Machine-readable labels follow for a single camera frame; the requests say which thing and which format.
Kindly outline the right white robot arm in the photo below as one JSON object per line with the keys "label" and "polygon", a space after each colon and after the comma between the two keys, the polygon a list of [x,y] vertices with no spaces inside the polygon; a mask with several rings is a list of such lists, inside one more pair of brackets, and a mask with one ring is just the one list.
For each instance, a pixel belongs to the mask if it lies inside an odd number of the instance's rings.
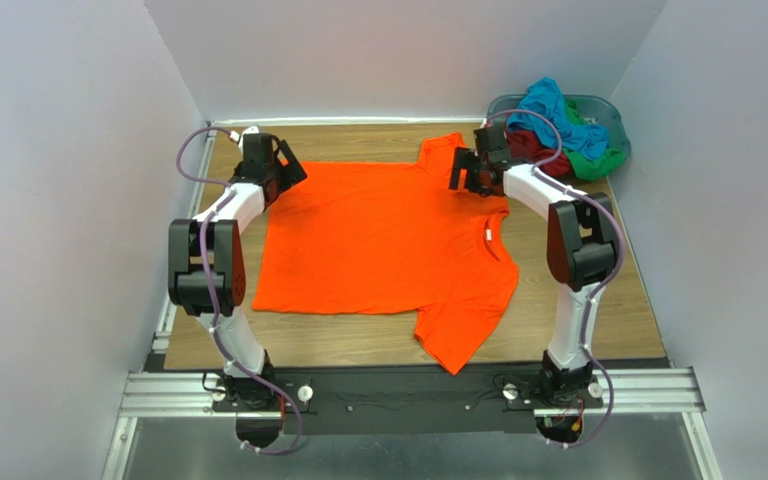
{"label": "right white robot arm", "polygon": [[540,167],[515,159],[501,124],[484,124],[474,138],[474,148],[456,150],[450,189],[506,196],[547,222],[546,261],[559,296],[535,395],[548,404],[564,403],[593,381],[591,344],[599,301],[624,259],[612,201],[605,194],[589,195],[564,185]]}

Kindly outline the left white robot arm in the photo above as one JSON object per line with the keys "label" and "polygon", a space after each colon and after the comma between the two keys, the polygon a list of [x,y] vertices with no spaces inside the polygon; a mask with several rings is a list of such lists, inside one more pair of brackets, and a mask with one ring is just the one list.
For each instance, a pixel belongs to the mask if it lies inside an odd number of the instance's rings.
{"label": "left white robot arm", "polygon": [[242,308],[246,294],[244,230],[278,198],[304,181],[306,172],[288,143],[251,126],[224,129],[242,159],[218,184],[223,192],[204,211],[176,219],[168,229],[168,295],[211,337],[223,366],[211,393],[250,410],[281,399],[273,366],[255,339]]}

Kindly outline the orange t shirt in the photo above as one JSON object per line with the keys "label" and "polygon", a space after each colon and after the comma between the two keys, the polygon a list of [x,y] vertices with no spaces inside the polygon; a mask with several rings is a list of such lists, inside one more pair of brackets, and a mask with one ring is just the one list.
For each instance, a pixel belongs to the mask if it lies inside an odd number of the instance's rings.
{"label": "orange t shirt", "polygon": [[258,311],[414,312],[414,337],[458,373],[494,332],[519,270],[500,237],[510,208],[449,186],[463,136],[427,138],[411,163],[307,161],[270,207]]}

